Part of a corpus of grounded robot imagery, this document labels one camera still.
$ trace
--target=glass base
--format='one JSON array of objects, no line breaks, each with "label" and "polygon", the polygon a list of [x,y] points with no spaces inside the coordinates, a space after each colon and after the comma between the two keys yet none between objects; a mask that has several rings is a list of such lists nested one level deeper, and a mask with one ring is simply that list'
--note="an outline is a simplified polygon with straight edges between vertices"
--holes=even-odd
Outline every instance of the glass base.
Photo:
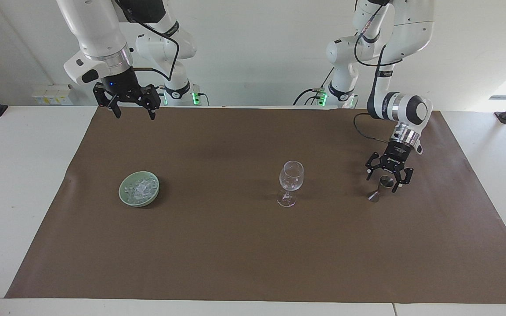
[{"label": "glass base", "polygon": [[285,208],[291,208],[296,204],[296,196],[287,190],[280,190],[277,193],[277,202]]}]

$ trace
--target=white table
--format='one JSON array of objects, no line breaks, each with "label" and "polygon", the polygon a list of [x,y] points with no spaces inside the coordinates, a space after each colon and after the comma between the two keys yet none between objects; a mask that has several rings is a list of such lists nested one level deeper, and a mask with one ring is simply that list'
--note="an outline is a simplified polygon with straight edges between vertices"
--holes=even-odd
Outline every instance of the white table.
[{"label": "white table", "polygon": [[[95,110],[11,107],[0,118],[0,315],[506,315],[506,305],[2,300]],[[443,114],[506,224],[506,126],[489,114]]]}]

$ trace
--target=metal jigger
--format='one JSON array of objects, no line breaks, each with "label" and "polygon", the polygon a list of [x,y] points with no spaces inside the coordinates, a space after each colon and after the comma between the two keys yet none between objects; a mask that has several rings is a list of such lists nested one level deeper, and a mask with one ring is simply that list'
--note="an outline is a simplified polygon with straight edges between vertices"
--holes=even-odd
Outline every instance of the metal jigger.
[{"label": "metal jigger", "polygon": [[378,189],[370,192],[368,196],[368,201],[372,203],[377,203],[380,200],[380,194],[391,190],[394,187],[394,180],[389,176],[381,176],[380,183],[378,184]]}]

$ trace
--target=wine glass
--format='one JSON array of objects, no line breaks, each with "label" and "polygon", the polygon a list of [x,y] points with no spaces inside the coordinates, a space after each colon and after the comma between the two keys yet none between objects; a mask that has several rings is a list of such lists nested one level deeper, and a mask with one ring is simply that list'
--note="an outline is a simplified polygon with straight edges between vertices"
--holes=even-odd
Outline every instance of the wine glass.
[{"label": "wine glass", "polygon": [[294,191],[304,183],[304,166],[299,162],[290,161],[282,168],[280,182],[283,190],[277,194],[277,202],[285,208],[290,208],[296,203]]}]

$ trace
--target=electrical outlet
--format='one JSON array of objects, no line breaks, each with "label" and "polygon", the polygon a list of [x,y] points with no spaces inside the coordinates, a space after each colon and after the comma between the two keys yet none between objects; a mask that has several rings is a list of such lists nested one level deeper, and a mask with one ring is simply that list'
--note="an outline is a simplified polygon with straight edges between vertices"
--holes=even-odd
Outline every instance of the electrical outlet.
[{"label": "electrical outlet", "polygon": [[196,106],[202,105],[200,98],[200,86],[198,84],[192,85],[192,100]]},{"label": "electrical outlet", "polygon": [[69,84],[37,86],[32,97],[39,105],[74,105],[78,102],[73,87]]}]

